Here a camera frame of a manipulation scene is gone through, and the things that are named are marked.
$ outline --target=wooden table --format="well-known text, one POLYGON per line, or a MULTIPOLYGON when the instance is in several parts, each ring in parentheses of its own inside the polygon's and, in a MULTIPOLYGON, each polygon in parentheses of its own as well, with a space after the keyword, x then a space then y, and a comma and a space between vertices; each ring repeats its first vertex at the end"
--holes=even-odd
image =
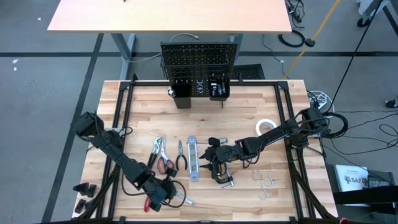
MULTIPOLYGON (((308 108, 303 80, 288 82, 295 113, 308 108)), ((119 84, 120 81, 106 81, 99 101, 98 115, 108 128, 113 122, 119 84)), ((124 152, 129 157, 146 163, 152 150, 153 140, 163 134, 167 136, 167 155, 174 161, 178 153, 178 140, 186 142, 189 135, 196 136, 200 156, 208 146, 209 137, 227 137, 228 142, 233 144, 237 139, 255 136, 254 127, 260 119, 268 118, 280 124, 275 91, 271 86, 232 86, 231 96, 224 103, 223 109, 220 102, 209 101, 208 98, 192 98, 191 109, 178 110, 166 92, 166 86, 134 87, 129 115, 129 126, 134 131, 127 136, 124 147, 124 152)), ((315 149, 320 148, 319 142, 315 140, 310 141, 310 146, 315 149)), ((105 154, 99 149, 91 149, 86 157, 81 183, 101 185, 105 159, 105 154)), ((337 216, 322 156, 311 150, 304 150, 304 160, 311 189, 326 209, 337 216)), ((199 160, 199 163, 203 165, 207 162, 199 160)), ((177 174, 175 179, 186 187, 187 196, 197 204, 196 207, 187 204, 179 209, 163 206, 160 212, 144 213, 143 204, 146 196, 127 196, 119 185, 114 219, 118 220, 120 216, 125 216, 127 220, 147 221, 287 221, 290 216, 296 216, 287 156, 282 140, 267 146, 261 153, 259 162, 250 165, 248 169, 242 169, 241 161, 232 162, 228 167, 235 182, 235 186, 229 189, 222 189, 222 185, 211 179, 210 171, 206 169, 200 169, 199 182, 191 182, 188 171, 181 170, 177 174), (261 171, 265 179, 253 180, 254 170, 261 171), (269 183, 267 179, 269 171, 272 172, 274 184, 267 189, 268 199, 259 200, 259 196, 264 196, 261 183, 269 183)), ((162 177, 156 168, 154 170, 157 177, 162 177)), ((137 193, 126 180, 124 182, 128 192, 137 193)), ((307 204, 301 189, 300 194, 302 206, 305 208, 304 214, 308 216, 307 204)), ((108 211, 109 197, 110 190, 106 196, 104 211, 108 211)), ((88 200, 79 194, 76 202, 81 198, 88 200)))
MULTIPOLYGON (((61 0, 48 30, 111 33, 121 55, 131 60, 135 34, 122 32, 216 32, 233 34, 292 31, 284 0, 61 0)), ((121 80, 129 75, 123 61, 121 80)))

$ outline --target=tool holder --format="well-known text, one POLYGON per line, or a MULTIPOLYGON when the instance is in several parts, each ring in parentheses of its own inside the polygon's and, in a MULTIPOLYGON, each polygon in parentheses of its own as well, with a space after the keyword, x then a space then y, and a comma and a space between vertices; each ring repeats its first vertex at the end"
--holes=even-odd
POLYGON ((191 97, 226 101, 237 44, 161 43, 160 66, 178 109, 191 108, 191 97))

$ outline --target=wrench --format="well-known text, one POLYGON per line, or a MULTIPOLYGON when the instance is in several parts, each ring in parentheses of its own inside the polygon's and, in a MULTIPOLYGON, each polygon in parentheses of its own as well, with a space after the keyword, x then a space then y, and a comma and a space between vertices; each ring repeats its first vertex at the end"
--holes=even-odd
MULTIPOLYGON (((179 191, 177 191, 176 196, 180 197, 181 199, 184 199, 184 195, 181 194, 179 191)), ((189 198, 185 197, 185 202, 188 203, 189 205, 191 205, 191 207, 195 207, 195 202, 192 202, 189 198)))

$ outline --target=black pegboard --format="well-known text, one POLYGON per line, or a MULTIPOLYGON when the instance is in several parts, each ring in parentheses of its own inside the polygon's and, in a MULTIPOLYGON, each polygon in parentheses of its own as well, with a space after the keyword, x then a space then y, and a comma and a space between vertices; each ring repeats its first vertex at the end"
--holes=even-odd
POLYGON ((261 64, 254 65, 235 65, 231 75, 232 80, 239 80, 242 76, 244 80, 263 80, 266 79, 261 64))
POLYGON ((162 43, 164 77, 173 83, 192 85, 192 97, 209 97, 210 77, 231 79, 237 44, 162 43))

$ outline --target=white tape roll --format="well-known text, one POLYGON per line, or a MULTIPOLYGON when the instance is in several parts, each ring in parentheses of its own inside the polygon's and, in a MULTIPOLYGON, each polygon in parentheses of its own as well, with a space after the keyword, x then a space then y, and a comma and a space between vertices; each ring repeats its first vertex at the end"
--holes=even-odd
POLYGON ((274 129, 277 127, 277 125, 275 124, 275 122, 271 121, 270 119, 261 119, 257 122, 256 124, 256 133, 258 136, 262 135, 263 133, 260 132, 260 126, 262 124, 265 124, 266 126, 268 126, 271 129, 274 129))

